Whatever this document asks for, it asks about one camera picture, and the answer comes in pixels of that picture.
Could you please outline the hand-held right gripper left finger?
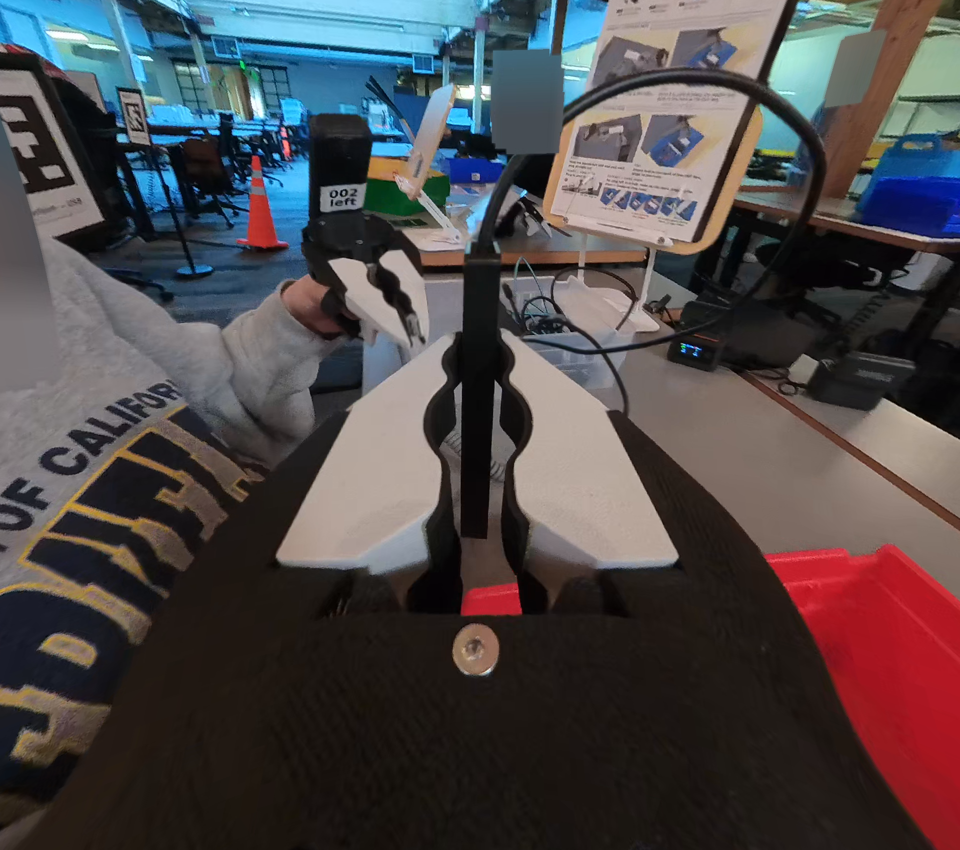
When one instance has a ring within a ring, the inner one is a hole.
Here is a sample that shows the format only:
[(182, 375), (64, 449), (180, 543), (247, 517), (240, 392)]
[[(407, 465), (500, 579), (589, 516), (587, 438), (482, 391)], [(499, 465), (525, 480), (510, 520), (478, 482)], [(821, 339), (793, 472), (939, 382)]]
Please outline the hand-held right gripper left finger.
[(276, 552), (287, 568), (364, 571), (420, 613), (458, 614), (461, 542), (443, 442), (457, 424), (458, 333), (354, 403)]

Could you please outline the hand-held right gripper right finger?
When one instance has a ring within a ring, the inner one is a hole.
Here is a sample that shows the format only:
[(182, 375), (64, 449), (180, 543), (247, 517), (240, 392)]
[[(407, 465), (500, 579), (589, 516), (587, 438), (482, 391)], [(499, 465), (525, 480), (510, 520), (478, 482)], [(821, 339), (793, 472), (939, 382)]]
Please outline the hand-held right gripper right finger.
[(499, 355), (498, 424), (512, 447), (501, 541), (522, 613), (547, 612), (578, 579), (676, 567), (625, 442), (632, 422), (507, 330)]

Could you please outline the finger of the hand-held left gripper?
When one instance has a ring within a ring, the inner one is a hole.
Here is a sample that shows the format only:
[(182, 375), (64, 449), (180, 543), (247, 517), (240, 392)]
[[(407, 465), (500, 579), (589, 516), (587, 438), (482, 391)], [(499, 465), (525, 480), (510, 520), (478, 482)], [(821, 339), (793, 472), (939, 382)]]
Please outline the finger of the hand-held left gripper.
[(394, 249), (380, 256), (378, 286), (399, 320), (399, 339), (408, 345), (425, 345), (429, 337), (426, 282), (405, 251)]
[(391, 270), (347, 257), (335, 257), (327, 267), (335, 319), (349, 336), (364, 345), (383, 336), (399, 347), (414, 348), (415, 312)]

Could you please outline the person's left hand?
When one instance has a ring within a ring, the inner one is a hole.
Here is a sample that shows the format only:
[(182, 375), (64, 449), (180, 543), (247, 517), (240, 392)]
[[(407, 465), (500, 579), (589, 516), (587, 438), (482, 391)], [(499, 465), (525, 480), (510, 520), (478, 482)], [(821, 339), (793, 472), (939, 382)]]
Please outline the person's left hand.
[(287, 312), (304, 328), (327, 339), (342, 333), (342, 329), (330, 315), (323, 311), (323, 301), (328, 288), (303, 276), (285, 283), (280, 290), (280, 299)]

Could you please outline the white tilted board on stand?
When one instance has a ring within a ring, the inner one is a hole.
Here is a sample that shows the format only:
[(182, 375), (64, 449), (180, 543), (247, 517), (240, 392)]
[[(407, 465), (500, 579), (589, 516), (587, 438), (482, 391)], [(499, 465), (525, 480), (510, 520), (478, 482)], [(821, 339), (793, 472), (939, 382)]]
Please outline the white tilted board on stand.
[(438, 207), (426, 194), (425, 190), (428, 172), (445, 135), (455, 93), (453, 85), (445, 85), (430, 95), (420, 128), (408, 154), (405, 169), (394, 174), (393, 177), (399, 191), (411, 202), (419, 204), (438, 224), (442, 234), (441, 240), (451, 248), (463, 249), (466, 244), (462, 231), (450, 220), (446, 211)]

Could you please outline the orange traffic cone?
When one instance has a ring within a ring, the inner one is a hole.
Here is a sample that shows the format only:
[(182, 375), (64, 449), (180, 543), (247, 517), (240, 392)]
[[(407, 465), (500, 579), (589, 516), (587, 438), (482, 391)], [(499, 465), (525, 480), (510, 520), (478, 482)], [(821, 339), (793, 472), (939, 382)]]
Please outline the orange traffic cone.
[(248, 190), (246, 237), (237, 239), (236, 245), (251, 252), (274, 253), (289, 249), (289, 244), (278, 238), (269, 198), (263, 179), (261, 160), (251, 157)]

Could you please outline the white board stand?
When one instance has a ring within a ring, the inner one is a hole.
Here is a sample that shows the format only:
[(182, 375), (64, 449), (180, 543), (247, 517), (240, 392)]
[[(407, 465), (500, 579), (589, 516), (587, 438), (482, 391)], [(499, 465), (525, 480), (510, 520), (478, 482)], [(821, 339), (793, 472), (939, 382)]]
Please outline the white board stand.
[(655, 255), (647, 252), (639, 283), (633, 284), (618, 271), (589, 263), (583, 246), (576, 262), (556, 274), (548, 299), (558, 314), (583, 330), (631, 337), (658, 332), (659, 320), (645, 308)]

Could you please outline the black charger with display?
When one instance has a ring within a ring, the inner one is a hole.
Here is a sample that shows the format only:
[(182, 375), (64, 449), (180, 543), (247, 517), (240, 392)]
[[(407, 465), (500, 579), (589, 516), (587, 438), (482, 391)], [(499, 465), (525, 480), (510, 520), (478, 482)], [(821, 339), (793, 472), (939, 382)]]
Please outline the black charger with display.
[(749, 304), (695, 299), (679, 313), (667, 362), (711, 373), (719, 368), (745, 371), (754, 365), (741, 340)]

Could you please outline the person in grey sweatshirt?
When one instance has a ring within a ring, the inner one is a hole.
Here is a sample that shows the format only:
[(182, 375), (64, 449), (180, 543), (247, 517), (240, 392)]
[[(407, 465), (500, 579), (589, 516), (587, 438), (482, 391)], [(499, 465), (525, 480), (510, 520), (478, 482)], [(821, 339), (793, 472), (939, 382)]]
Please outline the person in grey sweatshirt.
[(277, 465), (228, 447), (164, 370), (194, 323), (40, 247), (62, 369), (2, 394), (3, 848), (89, 750), (176, 580)]

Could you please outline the black power adapter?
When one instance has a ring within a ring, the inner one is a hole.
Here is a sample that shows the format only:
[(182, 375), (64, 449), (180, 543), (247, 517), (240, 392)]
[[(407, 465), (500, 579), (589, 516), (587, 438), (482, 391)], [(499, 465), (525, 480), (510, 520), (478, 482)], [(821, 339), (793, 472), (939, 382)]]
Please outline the black power adapter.
[(904, 385), (915, 371), (916, 364), (911, 360), (850, 351), (822, 360), (803, 390), (818, 402), (871, 411)]

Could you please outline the large square tag sign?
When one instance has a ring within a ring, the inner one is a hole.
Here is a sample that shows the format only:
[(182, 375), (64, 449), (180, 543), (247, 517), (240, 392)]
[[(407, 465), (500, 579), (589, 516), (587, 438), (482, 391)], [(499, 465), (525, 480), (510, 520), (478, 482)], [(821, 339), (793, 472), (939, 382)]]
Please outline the large square tag sign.
[(2, 46), (1, 116), (40, 236), (104, 228), (105, 203), (57, 88), (35, 54)]

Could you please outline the instruction sheet board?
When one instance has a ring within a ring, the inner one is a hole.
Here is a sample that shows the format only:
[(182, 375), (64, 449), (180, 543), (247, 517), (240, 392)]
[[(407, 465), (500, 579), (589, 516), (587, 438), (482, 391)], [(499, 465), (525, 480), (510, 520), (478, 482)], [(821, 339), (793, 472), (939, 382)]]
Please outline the instruction sheet board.
[(607, 0), (588, 93), (544, 197), (572, 231), (676, 254), (706, 244), (759, 126), (736, 76), (767, 81), (799, 0)]

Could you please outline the red plastic bin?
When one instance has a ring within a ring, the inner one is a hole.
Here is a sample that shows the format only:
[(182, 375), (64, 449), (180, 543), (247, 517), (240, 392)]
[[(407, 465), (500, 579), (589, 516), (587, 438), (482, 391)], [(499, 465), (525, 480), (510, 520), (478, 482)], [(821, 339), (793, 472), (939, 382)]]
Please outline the red plastic bin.
[(765, 560), (894, 795), (933, 848), (958, 848), (958, 598), (892, 544)]

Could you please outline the blue toolbox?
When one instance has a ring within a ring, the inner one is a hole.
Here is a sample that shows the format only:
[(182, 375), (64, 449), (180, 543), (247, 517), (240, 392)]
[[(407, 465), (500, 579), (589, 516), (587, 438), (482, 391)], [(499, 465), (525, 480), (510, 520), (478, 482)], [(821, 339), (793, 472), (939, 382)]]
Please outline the blue toolbox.
[(900, 137), (880, 158), (857, 202), (856, 220), (863, 226), (958, 238), (958, 136)]

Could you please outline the wooden post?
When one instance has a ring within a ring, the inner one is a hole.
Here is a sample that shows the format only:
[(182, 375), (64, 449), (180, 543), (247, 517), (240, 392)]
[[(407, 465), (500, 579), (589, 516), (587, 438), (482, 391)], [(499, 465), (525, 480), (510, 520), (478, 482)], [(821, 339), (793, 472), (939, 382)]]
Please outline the wooden post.
[(882, 0), (872, 26), (884, 32), (882, 49), (862, 100), (838, 109), (827, 132), (822, 195), (846, 198), (941, 2)]

